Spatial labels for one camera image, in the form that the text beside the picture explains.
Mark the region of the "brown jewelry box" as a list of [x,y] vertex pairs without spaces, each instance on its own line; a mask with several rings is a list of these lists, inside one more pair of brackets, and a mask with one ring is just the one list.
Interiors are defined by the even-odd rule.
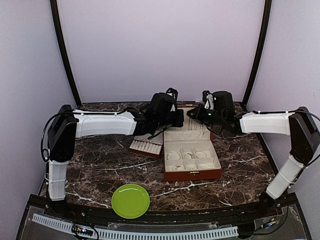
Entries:
[[212,143],[212,133],[205,125],[187,116],[195,104],[179,105],[183,127],[170,127],[163,134],[164,180],[217,180],[223,168]]

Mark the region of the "jewelry tray brown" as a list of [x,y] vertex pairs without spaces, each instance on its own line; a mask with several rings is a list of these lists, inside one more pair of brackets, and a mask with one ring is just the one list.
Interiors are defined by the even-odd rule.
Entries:
[[150,136],[150,134],[135,136],[129,151],[159,159],[164,145],[163,134],[148,139]]

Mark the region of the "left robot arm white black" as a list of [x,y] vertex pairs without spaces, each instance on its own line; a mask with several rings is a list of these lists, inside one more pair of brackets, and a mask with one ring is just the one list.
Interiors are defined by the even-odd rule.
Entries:
[[177,105],[178,92],[169,88],[155,93],[140,109],[127,107],[121,111],[83,111],[63,105],[45,124],[40,141],[40,153],[48,163],[48,198],[51,210],[60,218],[71,213],[66,198],[67,166],[74,155],[75,140],[88,136],[124,135],[156,136],[169,127],[181,128],[184,114]]

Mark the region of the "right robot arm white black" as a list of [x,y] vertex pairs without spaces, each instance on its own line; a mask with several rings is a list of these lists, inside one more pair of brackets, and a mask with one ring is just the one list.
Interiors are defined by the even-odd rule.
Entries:
[[208,90],[202,93],[203,103],[189,110],[187,115],[203,124],[237,134],[279,134],[290,137],[291,150],[288,159],[266,188],[267,196],[255,205],[255,213],[266,217],[275,208],[278,199],[294,185],[301,173],[319,159],[320,131],[315,123],[319,117],[306,107],[287,111],[249,111],[236,113],[233,96],[228,91]]

